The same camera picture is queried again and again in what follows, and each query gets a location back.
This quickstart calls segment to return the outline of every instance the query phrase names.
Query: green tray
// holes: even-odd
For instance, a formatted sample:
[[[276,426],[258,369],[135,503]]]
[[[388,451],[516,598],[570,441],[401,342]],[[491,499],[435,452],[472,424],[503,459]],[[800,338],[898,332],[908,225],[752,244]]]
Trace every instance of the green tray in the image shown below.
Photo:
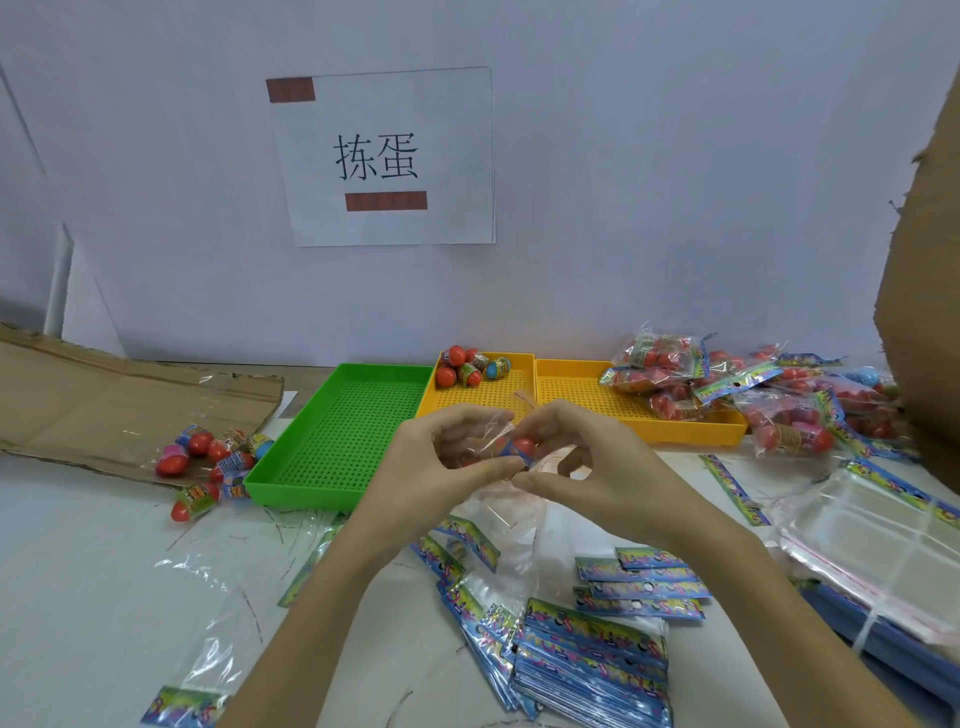
[[[431,367],[341,364],[244,484],[260,505],[352,511]]]

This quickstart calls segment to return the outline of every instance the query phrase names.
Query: cardboard box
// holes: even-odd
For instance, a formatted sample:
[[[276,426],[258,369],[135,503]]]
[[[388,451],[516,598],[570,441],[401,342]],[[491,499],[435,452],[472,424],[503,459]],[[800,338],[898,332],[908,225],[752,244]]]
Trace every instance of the cardboard box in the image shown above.
[[[874,321],[924,464],[960,493],[960,74],[914,160]]]
[[[283,395],[283,379],[124,359],[0,322],[0,450],[131,480],[185,487],[154,473],[157,452],[188,425],[253,434]]]

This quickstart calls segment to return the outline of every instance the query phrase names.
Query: red adhesive strip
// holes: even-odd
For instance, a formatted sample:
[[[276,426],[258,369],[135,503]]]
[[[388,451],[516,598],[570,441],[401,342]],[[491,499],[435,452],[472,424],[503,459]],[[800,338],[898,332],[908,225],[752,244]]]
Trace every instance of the red adhesive strip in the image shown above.
[[[313,78],[267,79],[267,93],[271,104],[293,104],[297,101],[316,101]]]
[[[348,192],[347,212],[426,209],[426,192]]]

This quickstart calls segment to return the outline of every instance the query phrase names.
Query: yellow plastic tray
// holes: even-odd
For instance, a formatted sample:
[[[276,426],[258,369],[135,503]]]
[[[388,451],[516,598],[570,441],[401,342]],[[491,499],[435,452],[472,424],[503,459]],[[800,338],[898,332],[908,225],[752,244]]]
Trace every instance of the yellow plastic tray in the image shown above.
[[[483,354],[488,356],[491,361],[498,356],[506,356],[510,359],[510,373],[502,379],[487,379],[484,377],[479,387],[465,387],[457,382],[452,387],[438,389],[436,377],[437,367],[440,366],[440,359],[438,358],[437,365],[433,368],[433,375],[430,377],[430,382],[426,385],[423,398],[420,400],[417,417],[461,401],[512,409],[516,413],[515,420],[522,419],[524,415],[530,412],[533,407],[514,392],[519,392],[521,395],[525,393],[526,397],[530,399],[537,396],[537,374],[534,356],[531,353],[515,352],[483,352]]]
[[[648,443],[735,446],[747,431],[747,421],[736,410],[711,413],[704,422],[661,420],[641,397],[600,386],[597,379],[610,365],[609,361],[537,359],[537,404],[570,400],[615,417]]]

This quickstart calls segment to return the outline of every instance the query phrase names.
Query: paper sign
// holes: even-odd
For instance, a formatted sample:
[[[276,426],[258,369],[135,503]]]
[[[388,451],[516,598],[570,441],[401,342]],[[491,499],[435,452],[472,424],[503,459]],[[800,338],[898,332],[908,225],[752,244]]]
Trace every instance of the paper sign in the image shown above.
[[[298,247],[493,242],[489,68],[266,86]]]

